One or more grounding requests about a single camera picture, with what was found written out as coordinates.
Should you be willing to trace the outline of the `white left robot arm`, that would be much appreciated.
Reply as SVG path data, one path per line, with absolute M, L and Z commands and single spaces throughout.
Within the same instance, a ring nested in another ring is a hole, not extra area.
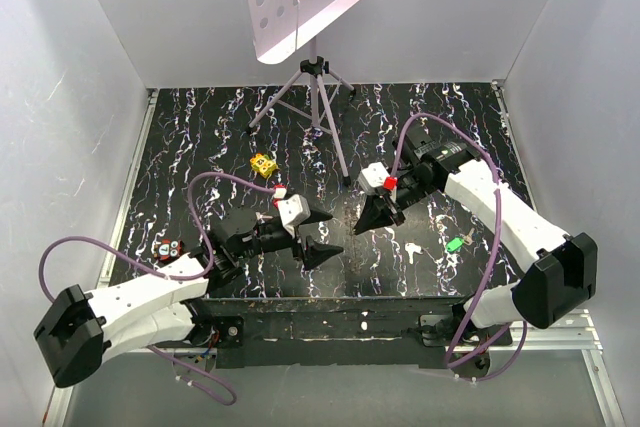
M 261 220 L 249 208 L 235 208 L 214 222 L 200 247 L 182 247 L 178 240 L 165 242 L 167 262 L 154 275 L 88 292 L 73 285 L 58 294 L 34 331 L 57 387 L 74 386 L 104 362 L 159 343 L 238 343 L 242 320 L 207 312 L 204 298 L 239 277 L 241 262 L 290 250 L 312 270 L 344 250 L 301 237 L 297 228 L 287 230 L 279 216 Z

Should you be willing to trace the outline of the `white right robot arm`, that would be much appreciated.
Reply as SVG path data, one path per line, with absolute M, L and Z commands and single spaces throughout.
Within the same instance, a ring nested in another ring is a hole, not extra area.
M 469 209 L 514 257 L 522 277 L 483 291 L 452 309 L 454 336 L 475 344 L 489 327 L 525 321 L 546 329 L 596 293 L 596 242 L 541 217 L 505 183 L 490 158 L 467 142 L 432 139 L 416 124 L 395 143 L 395 166 L 369 164 L 358 176 L 366 201 L 354 232 L 401 225 L 404 212 L 441 192 Z

